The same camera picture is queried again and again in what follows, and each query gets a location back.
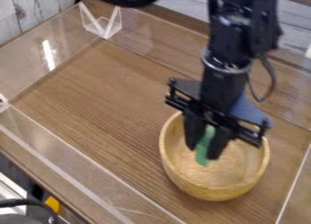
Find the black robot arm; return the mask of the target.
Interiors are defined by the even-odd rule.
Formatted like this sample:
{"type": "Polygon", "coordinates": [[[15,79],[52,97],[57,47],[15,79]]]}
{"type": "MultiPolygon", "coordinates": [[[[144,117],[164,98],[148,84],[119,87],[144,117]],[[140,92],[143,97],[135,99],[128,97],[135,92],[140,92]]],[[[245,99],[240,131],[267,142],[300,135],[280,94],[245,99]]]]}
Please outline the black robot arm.
{"type": "Polygon", "coordinates": [[[168,105],[183,112],[184,142],[196,163],[216,160],[236,139],[259,147],[272,120],[255,106],[251,65],[260,60],[276,76],[265,53],[277,48],[277,0],[208,0],[209,42],[200,80],[171,78],[168,105]]]}

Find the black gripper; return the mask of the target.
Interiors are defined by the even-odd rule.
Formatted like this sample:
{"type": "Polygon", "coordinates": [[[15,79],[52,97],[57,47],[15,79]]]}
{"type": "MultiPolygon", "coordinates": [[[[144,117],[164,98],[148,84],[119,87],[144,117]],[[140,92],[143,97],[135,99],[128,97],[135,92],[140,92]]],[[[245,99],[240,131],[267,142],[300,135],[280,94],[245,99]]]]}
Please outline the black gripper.
{"type": "Polygon", "coordinates": [[[203,56],[201,62],[199,80],[177,77],[168,80],[165,103],[183,113],[184,142],[191,151],[207,126],[215,127],[207,159],[216,160],[232,140],[260,146],[272,120],[245,95],[252,60],[235,62],[203,56]]]}

